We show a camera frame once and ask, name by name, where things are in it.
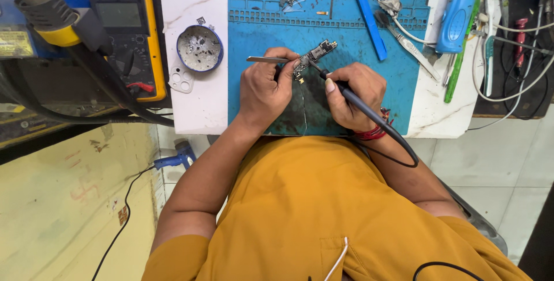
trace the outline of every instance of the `multimeter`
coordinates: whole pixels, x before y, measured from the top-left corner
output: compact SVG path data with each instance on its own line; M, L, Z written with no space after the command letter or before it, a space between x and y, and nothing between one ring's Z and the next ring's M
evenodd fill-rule
M90 0L114 46L108 63L137 101L166 96L152 0Z

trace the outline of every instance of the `blue machine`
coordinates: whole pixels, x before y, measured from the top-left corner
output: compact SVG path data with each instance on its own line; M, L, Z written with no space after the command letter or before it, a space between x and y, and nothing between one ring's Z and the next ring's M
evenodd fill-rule
M164 166L178 166L181 164L188 170L192 163L196 161L196 156L194 152L192 152L192 148L188 141L177 143L175 149L177 150L177 155L175 157L167 157L154 161L154 166L157 170Z
M474 2L475 0L448 0L437 41L437 52L460 53L462 51L465 30Z

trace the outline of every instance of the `mustard yellow shirt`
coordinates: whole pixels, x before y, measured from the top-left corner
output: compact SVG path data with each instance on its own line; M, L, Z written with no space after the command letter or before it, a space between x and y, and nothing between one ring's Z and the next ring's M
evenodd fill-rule
M375 165L339 138L258 143L240 166L211 240L183 235L149 257L143 281L412 280L433 261L486 281L530 280L470 223L434 217L386 185ZM474 280L427 267L423 280Z

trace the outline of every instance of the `green toothbrush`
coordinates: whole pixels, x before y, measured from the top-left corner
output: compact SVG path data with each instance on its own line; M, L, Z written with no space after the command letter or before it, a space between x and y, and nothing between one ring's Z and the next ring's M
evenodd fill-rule
M469 36L469 32L471 32L471 27L473 26L473 20L475 19L475 16L479 12L480 4L481 4L481 0L475 0L475 3L473 5L473 11L471 12L471 17L469 18L470 22L465 32L464 42L462 43L461 53L459 53L456 56L456 62L454 62L454 69L452 71L452 75L450 76L450 79L448 80L447 93L444 96L445 103L450 103L450 101L452 101L452 96L454 95L454 90L456 89L456 83L458 83L458 76L460 75L461 63L464 60L465 44L467 43L467 37Z

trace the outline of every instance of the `fingernail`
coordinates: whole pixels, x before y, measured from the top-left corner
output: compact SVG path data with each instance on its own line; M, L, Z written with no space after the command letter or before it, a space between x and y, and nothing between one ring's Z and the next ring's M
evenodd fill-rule
M335 90L335 83L333 83L332 79L326 79L325 80L325 91L327 93L330 93Z

